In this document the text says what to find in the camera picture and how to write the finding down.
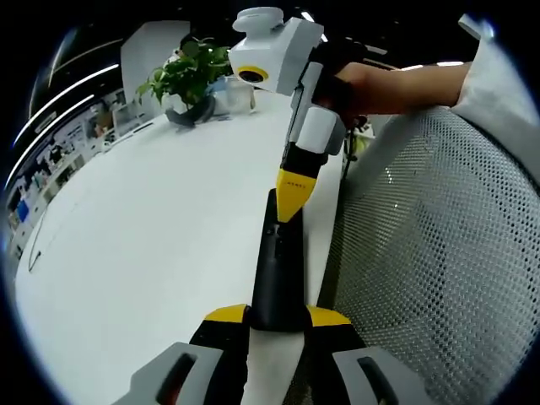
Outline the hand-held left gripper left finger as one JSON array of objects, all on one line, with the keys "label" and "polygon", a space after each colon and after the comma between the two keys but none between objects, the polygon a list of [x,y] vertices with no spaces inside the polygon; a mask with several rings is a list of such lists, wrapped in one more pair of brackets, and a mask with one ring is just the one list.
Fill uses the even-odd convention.
[{"label": "hand-held left gripper left finger", "polygon": [[189,343],[174,343],[133,373],[117,404],[239,404],[247,382],[246,304],[205,316]]}]

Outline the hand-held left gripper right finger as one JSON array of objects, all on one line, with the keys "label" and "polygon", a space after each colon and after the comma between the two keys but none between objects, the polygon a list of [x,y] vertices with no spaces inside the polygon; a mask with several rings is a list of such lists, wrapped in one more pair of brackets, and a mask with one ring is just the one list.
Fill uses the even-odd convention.
[{"label": "hand-held left gripper right finger", "polygon": [[309,305],[307,380],[314,404],[425,404],[422,378],[401,360],[367,346],[351,321]]}]

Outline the person's right hand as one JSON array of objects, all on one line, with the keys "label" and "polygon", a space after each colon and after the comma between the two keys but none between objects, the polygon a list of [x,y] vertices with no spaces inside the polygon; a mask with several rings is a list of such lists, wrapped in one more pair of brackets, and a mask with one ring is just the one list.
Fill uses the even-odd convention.
[{"label": "person's right hand", "polygon": [[380,73],[377,67],[351,62],[338,73],[324,73],[316,86],[313,101],[337,112],[343,119],[376,113],[373,89]]}]

